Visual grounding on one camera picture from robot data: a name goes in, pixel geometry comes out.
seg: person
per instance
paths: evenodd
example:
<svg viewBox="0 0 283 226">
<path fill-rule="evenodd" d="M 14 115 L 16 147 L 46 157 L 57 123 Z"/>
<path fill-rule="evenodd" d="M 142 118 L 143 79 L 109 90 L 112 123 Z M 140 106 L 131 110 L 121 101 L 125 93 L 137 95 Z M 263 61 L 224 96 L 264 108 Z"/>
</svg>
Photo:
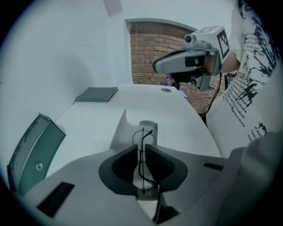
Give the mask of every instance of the person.
<svg viewBox="0 0 283 226">
<path fill-rule="evenodd" d="M 282 60 L 267 28 L 244 0 L 232 10 L 229 47 L 222 72 L 238 73 L 206 115 L 207 127 L 226 158 L 233 149 L 283 125 Z M 211 73 L 214 57 L 208 55 L 203 66 Z"/>
</svg>

